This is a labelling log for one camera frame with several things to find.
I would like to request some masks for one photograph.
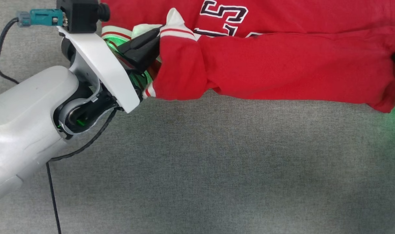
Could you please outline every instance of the white robot link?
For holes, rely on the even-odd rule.
[[[19,12],[13,21],[21,27],[57,26],[64,37],[62,52],[71,67],[48,68],[0,95],[0,199],[107,112],[118,108],[130,113],[141,102],[141,90],[133,86],[129,75],[141,74],[157,58],[158,33],[146,33],[123,45],[119,59],[132,64],[127,69],[95,33],[96,22],[109,19],[109,8],[97,0],[75,4],[58,0],[57,9]]]

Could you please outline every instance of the red hoodie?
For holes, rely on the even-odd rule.
[[[103,0],[104,34],[161,30],[146,96],[326,100],[395,107],[395,0]]]

